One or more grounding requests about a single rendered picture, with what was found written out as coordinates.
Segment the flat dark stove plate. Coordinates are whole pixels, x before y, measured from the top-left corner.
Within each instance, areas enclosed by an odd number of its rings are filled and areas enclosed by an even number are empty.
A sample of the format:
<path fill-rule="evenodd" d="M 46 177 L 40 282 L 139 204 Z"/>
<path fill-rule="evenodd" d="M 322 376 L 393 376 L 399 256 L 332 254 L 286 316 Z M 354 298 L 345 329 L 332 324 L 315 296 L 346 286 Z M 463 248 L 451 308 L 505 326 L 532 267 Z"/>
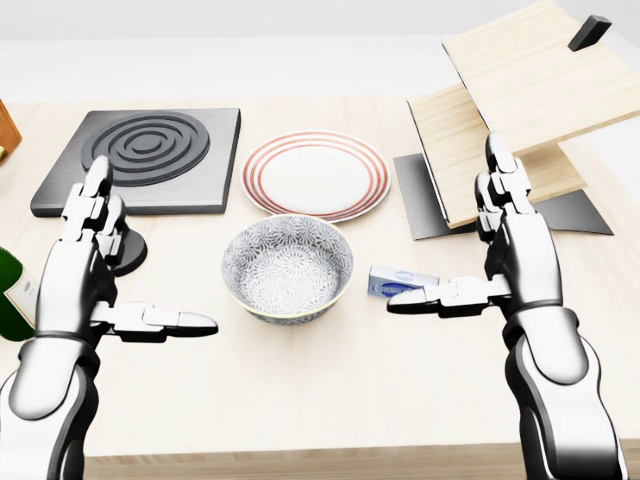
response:
<path fill-rule="evenodd" d="M 73 184 L 106 156 L 112 193 L 130 215 L 222 213 L 241 128 L 237 108 L 94 110 L 43 180 L 30 208 L 58 217 Z"/>

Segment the white plate with red rings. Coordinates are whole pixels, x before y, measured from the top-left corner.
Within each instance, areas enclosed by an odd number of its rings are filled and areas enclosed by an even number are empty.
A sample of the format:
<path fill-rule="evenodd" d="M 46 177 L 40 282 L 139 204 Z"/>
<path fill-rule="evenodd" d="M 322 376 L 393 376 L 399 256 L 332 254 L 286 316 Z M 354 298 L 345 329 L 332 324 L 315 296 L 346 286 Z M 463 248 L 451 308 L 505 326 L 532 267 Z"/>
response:
<path fill-rule="evenodd" d="M 391 181 L 388 163 L 373 146 L 323 130 L 290 132 L 264 142 L 241 172 L 241 186 L 259 208 L 329 222 L 371 210 L 384 199 Z"/>

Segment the grey patterned bowl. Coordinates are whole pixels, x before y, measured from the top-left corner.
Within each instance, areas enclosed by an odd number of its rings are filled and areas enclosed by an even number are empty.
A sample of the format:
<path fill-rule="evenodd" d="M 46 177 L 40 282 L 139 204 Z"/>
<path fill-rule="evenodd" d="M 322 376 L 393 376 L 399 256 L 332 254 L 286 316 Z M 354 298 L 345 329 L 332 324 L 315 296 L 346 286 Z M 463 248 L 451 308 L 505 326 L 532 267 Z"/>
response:
<path fill-rule="evenodd" d="M 264 218 L 226 247 L 221 275 L 229 295 L 255 317 L 300 325 L 326 313 L 354 273 L 347 239 L 331 223 L 307 215 Z"/>

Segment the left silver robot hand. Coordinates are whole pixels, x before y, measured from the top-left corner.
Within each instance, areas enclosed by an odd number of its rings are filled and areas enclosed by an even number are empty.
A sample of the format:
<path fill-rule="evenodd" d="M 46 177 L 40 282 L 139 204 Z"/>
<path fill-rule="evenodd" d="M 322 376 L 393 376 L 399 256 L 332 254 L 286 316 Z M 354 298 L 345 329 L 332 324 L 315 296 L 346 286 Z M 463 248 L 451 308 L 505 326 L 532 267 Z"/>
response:
<path fill-rule="evenodd" d="M 112 166 L 100 156 L 85 180 L 72 186 L 62 212 L 64 231 L 42 276 L 36 333 L 94 343 L 103 335 L 124 342 L 162 343 L 169 337 L 216 334 L 218 325 L 204 315 L 162 310 L 144 302 L 116 303 L 116 277 L 96 240 L 98 233 L 111 235 L 127 224 L 124 201 L 111 192 L 112 184 Z"/>

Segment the small black block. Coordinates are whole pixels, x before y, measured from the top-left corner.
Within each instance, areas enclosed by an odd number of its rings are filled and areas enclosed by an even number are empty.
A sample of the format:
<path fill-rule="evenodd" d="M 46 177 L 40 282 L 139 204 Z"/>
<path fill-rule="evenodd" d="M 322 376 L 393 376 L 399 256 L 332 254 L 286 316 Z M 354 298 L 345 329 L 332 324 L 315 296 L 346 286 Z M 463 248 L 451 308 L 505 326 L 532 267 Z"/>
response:
<path fill-rule="evenodd" d="M 568 48 L 577 52 L 596 44 L 611 26 L 612 22 L 606 17 L 590 15 L 570 40 Z"/>

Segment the green wine bottle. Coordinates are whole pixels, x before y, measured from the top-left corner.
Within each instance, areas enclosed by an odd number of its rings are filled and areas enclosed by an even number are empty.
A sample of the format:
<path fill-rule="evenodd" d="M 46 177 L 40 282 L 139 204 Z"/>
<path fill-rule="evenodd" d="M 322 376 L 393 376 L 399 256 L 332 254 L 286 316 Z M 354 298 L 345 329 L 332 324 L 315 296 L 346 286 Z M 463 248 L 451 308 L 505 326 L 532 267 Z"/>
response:
<path fill-rule="evenodd" d="M 38 289 L 23 264 L 0 247 L 0 336 L 14 342 L 33 336 Z"/>

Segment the pale wooden slat rack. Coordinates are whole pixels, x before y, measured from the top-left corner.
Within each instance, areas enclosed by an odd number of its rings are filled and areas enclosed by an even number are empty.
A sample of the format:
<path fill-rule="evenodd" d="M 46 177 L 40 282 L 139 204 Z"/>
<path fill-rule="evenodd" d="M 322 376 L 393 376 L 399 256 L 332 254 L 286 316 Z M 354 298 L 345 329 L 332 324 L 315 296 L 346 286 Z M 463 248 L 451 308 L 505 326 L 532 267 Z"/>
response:
<path fill-rule="evenodd" d="M 409 100 L 422 154 L 395 161 L 414 238 L 473 230 L 490 131 L 522 160 L 551 228 L 608 232 L 561 143 L 640 115 L 640 70 L 601 39 L 575 47 L 581 27 L 541 0 L 444 41 L 460 80 Z"/>

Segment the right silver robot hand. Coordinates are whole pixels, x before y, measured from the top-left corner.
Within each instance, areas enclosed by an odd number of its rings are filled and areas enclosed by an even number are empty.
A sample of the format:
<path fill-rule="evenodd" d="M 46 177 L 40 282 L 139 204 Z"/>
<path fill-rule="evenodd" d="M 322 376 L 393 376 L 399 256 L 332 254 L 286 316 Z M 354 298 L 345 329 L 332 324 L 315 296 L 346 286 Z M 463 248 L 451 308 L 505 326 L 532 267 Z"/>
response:
<path fill-rule="evenodd" d="M 530 203 L 524 165 L 504 138 L 492 131 L 485 142 L 488 170 L 477 175 L 476 230 L 488 244 L 485 280 L 453 277 L 438 286 L 397 294 L 387 302 L 393 314 L 475 316 L 496 305 L 508 316 L 519 310 L 563 303 L 559 261 L 544 216 Z"/>

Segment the brown wooden cabinet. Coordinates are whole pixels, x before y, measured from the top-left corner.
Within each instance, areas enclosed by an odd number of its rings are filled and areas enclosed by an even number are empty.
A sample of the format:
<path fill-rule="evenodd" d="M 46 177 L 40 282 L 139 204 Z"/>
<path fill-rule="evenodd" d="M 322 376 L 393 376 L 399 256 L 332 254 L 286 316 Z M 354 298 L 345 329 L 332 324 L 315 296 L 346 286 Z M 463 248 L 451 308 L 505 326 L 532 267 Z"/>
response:
<path fill-rule="evenodd" d="M 4 103 L 0 100 L 0 146 L 4 147 L 7 152 L 2 161 L 4 161 L 16 149 L 21 140 L 22 136 L 19 130 L 17 129 Z"/>

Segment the round black stove knob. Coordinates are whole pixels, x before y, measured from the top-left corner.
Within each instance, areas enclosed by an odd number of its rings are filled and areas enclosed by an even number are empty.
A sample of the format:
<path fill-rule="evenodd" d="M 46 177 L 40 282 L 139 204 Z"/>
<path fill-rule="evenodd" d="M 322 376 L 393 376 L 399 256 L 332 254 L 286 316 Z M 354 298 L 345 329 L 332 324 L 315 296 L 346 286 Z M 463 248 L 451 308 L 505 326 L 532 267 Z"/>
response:
<path fill-rule="evenodd" d="M 127 224 L 121 229 L 116 228 L 111 235 L 98 233 L 96 240 L 101 255 L 115 277 L 133 272 L 147 257 L 144 238 Z"/>

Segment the blue cream cheese box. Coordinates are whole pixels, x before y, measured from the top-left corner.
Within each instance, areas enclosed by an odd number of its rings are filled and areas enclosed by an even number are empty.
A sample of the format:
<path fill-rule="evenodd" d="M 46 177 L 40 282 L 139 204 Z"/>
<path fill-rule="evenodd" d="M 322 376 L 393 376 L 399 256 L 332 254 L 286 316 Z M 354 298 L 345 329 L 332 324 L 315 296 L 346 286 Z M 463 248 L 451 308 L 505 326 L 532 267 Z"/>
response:
<path fill-rule="evenodd" d="M 390 298 L 404 291 L 424 286 L 437 286 L 439 282 L 440 280 L 436 276 L 372 265 L 369 270 L 367 294 Z"/>

